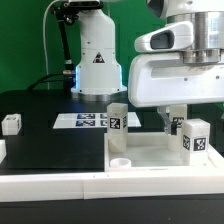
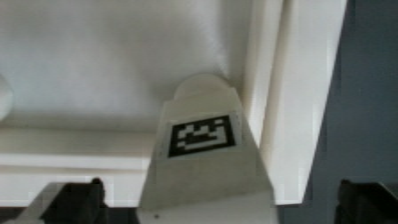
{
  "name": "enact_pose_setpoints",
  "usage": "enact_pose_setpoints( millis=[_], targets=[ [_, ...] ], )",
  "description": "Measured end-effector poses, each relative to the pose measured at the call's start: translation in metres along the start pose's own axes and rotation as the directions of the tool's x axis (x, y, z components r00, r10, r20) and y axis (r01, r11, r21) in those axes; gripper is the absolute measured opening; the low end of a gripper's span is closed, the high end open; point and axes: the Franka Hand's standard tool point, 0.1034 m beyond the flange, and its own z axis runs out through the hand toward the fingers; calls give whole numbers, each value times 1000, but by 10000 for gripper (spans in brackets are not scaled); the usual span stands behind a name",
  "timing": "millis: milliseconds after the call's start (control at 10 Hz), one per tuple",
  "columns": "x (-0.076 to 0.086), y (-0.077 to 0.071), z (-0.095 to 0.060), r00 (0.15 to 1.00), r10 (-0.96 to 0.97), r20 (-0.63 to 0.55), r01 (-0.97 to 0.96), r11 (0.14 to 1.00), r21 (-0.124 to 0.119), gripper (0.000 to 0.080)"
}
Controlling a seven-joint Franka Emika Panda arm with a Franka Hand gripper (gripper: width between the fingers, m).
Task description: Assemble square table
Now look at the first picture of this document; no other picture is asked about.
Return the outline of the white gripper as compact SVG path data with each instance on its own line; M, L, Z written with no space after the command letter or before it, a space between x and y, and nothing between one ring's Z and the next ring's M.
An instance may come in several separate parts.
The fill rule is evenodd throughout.
M131 63L128 98L135 107L157 107L167 135L177 134L169 105L224 102L224 64L186 65L179 53L143 54Z

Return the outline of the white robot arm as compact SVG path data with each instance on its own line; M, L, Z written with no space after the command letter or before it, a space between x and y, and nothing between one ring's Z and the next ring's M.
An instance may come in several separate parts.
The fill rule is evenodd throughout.
M115 25L99 0L69 0L80 8L81 61L72 92L107 100L126 91L136 107L224 101L224 0L146 0L163 28L135 40L127 86L115 56Z

